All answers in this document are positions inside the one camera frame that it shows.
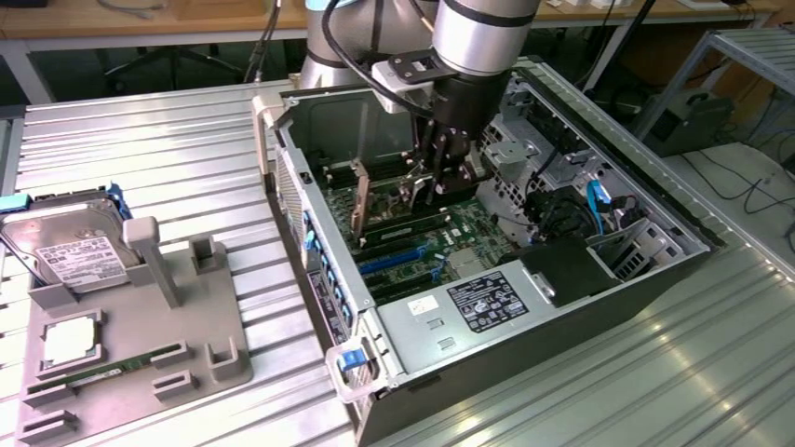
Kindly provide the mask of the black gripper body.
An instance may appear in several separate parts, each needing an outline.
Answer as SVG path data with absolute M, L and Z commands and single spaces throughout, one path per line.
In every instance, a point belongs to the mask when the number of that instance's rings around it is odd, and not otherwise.
M 447 128 L 478 137 L 498 113 L 510 78 L 511 71 L 507 70 L 491 76 L 461 73 L 435 80 L 431 99 L 434 120 Z

